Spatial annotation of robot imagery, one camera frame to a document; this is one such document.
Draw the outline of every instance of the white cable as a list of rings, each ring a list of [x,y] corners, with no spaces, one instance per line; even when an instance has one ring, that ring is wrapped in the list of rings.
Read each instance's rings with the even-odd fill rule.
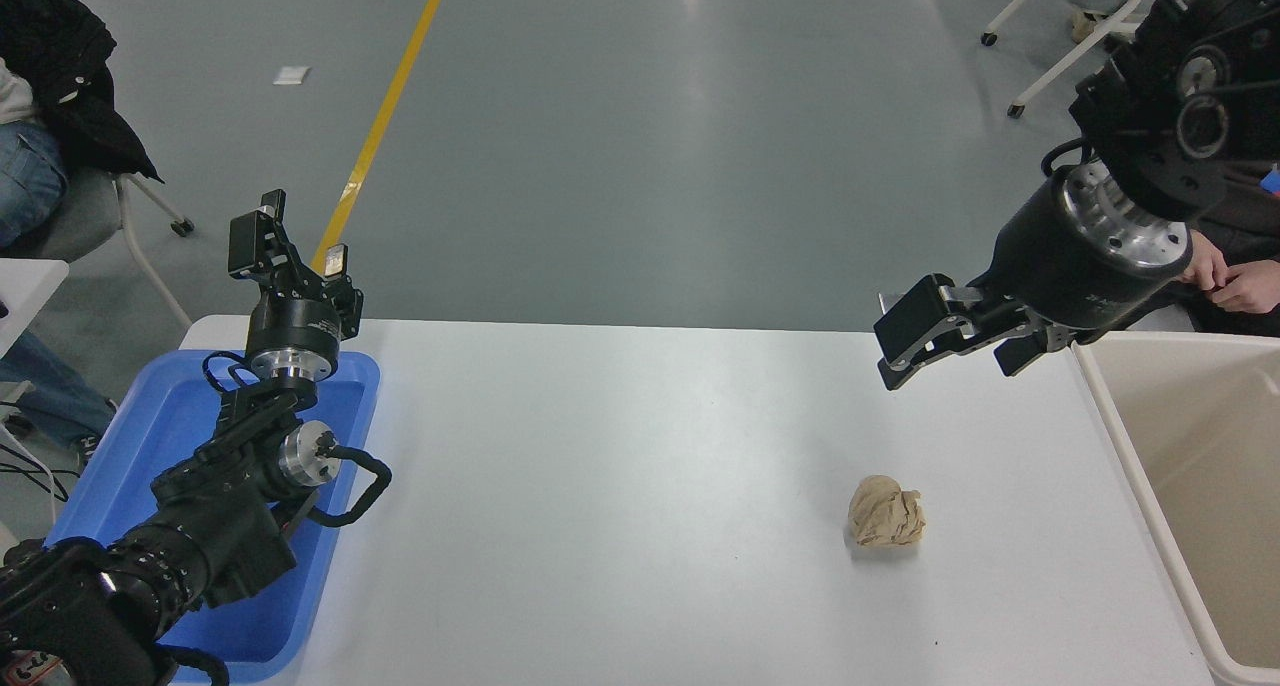
[[[54,472],[50,471],[50,467],[45,466],[45,462],[36,458],[36,454],[31,453],[27,449],[27,445],[22,445],[22,442],[10,434],[8,427],[4,427],[3,424],[0,424],[0,442],[4,442],[5,445],[9,445],[9,448],[29,458],[32,463],[36,463],[36,466],[40,467],[46,476],[49,476],[49,522],[50,526],[52,526],[58,522],[58,480],[54,477]]]

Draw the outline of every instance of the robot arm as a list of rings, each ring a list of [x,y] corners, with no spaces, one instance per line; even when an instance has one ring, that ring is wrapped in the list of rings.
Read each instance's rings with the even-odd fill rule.
[[[0,568],[0,681],[35,683],[56,672],[77,686],[168,683],[179,664],[227,682],[219,659],[156,644],[188,610],[252,598],[297,566],[289,538],[302,518],[338,527],[360,518],[389,485],[390,470],[338,445],[297,412],[316,402],[316,381],[338,367],[338,340],[355,335],[362,296],[346,252],[316,275],[284,233],[284,193],[232,223],[229,271],[262,293],[250,320],[237,389],[220,392],[211,439],[151,481],[156,512],[104,548],[65,539]],[[255,372],[244,381],[234,370]],[[319,488],[343,461],[375,475],[343,514],[315,508]]]
[[[1157,0],[1134,42],[1076,84],[1079,166],[1048,179],[957,288],[932,273],[876,323],[884,385],[996,340],[1006,376],[1091,343],[1183,273],[1184,221],[1220,202],[1217,163],[1280,157],[1280,0]]]

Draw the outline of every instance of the gray floor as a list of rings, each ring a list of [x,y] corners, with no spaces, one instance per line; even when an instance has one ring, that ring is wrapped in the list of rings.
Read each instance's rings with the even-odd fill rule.
[[[229,218],[284,188],[310,256],[426,0],[82,1],[197,221],[145,247],[193,316],[247,312]],[[1060,0],[980,47],[1009,1],[443,0],[347,229],[366,316],[869,330],[877,291],[982,271],[1078,134],[1102,54],[1009,120],[1071,47]],[[109,395],[182,337],[119,239],[36,329]]]

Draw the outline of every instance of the crumpled brown paper ball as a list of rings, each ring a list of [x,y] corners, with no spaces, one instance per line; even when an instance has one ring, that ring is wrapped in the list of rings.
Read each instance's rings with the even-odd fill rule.
[[[849,502],[849,530],[859,546],[905,546],[924,536],[920,493],[888,476],[868,476]]]

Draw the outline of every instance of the white table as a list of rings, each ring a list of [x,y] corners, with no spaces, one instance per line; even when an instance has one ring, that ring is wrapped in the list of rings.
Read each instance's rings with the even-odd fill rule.
[[[0,259],[0,302],[9,308],[0,317],[0,355],[9,352],[67,274],[63,261]]]
[[[381,366],[396,481],[271,683],[1211,683],[1073,355],[890,394],[868,334],[366,320],[343,346]],[[918,549],[850,548],[872,474],[923,493]]]

